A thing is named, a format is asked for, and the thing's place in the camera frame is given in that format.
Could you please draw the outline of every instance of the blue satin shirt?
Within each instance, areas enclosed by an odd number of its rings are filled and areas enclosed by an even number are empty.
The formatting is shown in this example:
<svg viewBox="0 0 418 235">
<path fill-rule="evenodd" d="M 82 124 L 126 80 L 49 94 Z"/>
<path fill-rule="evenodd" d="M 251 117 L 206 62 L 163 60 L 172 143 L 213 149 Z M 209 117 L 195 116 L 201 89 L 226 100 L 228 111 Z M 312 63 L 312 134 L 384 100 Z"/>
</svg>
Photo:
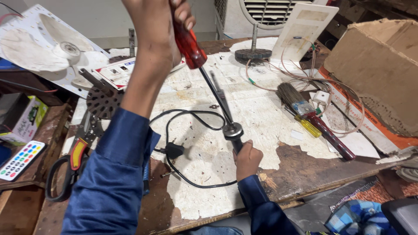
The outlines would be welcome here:
<svg viewBox="0 0 418 235">
<path fill-rule="evenodd" d="M 135 234 L 141 226 L 143 167 L 159 138 L 147 118 L 118 108 L 73 186 L 61 234 Z M 238 189 L 252 219 L 252 234 L 298 234 L 268 199 L 257 175 L 238 182 Z"/>
</svg>

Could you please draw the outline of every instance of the air cooler vent grille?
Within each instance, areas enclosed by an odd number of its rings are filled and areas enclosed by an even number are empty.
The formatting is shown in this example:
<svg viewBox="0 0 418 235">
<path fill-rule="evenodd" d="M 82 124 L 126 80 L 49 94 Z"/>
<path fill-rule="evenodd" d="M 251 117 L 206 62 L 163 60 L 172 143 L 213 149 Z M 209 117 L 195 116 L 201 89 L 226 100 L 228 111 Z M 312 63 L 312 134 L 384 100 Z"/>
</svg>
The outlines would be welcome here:
<svg viewBox="0 0 418 235">
<path fill-rule="evenodd" d="M 296 3 L 313 0 L 244 0 L 248 13 L 258 23 L 280 25 L 287 21 Z"/>
<path fill-rule="evenodd" d="M 219 21 L 221 22 L 222 28 L 225 27 L 225 15 L 227 13 L 227 3 L 228 0 L 215 0 L 216 12 L 219 16 Z"/>
</svg>

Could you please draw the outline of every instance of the green wire connector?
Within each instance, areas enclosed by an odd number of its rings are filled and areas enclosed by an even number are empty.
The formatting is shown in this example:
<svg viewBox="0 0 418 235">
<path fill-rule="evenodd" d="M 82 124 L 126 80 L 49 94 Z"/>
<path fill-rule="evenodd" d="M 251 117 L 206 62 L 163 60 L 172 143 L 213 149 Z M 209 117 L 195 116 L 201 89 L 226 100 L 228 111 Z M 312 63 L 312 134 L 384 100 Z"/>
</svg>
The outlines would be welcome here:
<svg viewBox="0 0 418 235">
<path fill-rule="evenodd" d="M 251 78 L 248 78 L 248 80 L 254 85 L 255 81 L 251 80 Z"/>
<path fill-rule="evenodd" d="M 316 110 L 316 115 L 318 115 L 318 114 L 320 114 L 322 111 L 321 111 L 321 109 L 318 107 L 318 108 L 316 108 L 315 109 Z"/>
</svg>

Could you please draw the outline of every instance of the remote control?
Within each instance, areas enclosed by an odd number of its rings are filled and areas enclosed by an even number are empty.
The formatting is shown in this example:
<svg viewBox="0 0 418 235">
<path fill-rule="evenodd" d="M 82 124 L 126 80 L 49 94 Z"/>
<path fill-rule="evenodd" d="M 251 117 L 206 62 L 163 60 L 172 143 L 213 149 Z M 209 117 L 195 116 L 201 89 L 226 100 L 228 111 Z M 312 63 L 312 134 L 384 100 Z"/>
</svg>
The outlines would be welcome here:
<svg viewBox="0 0 418 235">
<path fill-rule="evenodd" d="M 13 181 L 42 153 L 45 143 L 30 141 L 0 169 L 0 179 Z"/>
</svg>

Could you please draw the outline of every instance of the air cooler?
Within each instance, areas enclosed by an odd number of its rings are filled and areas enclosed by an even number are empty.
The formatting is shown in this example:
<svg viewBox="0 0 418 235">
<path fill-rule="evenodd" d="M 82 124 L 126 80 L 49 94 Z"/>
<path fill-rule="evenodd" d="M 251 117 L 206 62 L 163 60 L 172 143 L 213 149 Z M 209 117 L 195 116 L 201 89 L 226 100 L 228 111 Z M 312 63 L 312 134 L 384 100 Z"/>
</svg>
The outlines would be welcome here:
<svg viewBox="0 0 418 235">
<path fill-rule="evenodd" d="M 215 0 L 217 38 L 252 36 L 258 22 L 258 36 L 280 35 L 296 3 L 326 5 L 327 0 Z"/>
</svg>

